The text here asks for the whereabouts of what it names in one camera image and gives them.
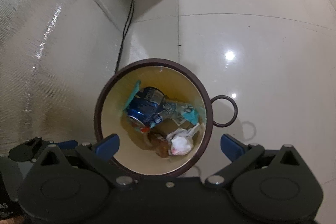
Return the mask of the brown cardboard piece with label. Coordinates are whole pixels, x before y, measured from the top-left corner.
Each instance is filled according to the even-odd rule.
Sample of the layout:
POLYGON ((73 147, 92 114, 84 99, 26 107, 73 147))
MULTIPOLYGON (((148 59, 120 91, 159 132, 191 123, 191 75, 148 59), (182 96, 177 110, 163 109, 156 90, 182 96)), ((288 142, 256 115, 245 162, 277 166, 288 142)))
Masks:
POLYGON ((172 119, 167 119, 144 133, 143 141, 161 158, 184 156, 194 146, 189 135, 190 128, 190 122, 177 125, 172 119))

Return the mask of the crushed blue Pepsi can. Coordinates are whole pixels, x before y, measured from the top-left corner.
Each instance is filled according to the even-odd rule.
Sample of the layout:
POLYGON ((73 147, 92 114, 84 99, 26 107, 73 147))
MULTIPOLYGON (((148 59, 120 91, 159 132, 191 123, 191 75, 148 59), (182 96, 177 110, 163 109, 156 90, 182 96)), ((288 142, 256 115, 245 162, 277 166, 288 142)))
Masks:
POLYGON ((126 107, 126 116, 130 123, 141 133, 163 122, 165 95, 159 89, 148 86, 140 89, 126 107))

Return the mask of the round brown-rimmed trash bin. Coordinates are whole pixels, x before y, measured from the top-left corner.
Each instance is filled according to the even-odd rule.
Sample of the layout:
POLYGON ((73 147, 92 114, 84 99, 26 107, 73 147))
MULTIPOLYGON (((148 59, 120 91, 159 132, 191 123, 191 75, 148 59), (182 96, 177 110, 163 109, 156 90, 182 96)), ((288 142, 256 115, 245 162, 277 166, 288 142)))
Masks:
POLYGON ((135 178, 176 177, 203 155, 214 127, 214 99, 183 65, 144 59, 118 71, 94 111, 98 154, 135 178))

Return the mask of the white tissue ball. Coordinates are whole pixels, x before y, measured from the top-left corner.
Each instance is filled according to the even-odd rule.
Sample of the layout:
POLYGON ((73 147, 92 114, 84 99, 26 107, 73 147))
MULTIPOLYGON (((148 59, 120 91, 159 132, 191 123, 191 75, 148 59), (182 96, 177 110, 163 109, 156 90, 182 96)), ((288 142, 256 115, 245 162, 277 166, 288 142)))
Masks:
POLYGON ((167 135, 169 145, 168 153, 172 156, 185 156, 194 148, 193 137, 197 133, 203 133, 204 124, 197 123, 194 127, 187 129, 178 128, 167 135))

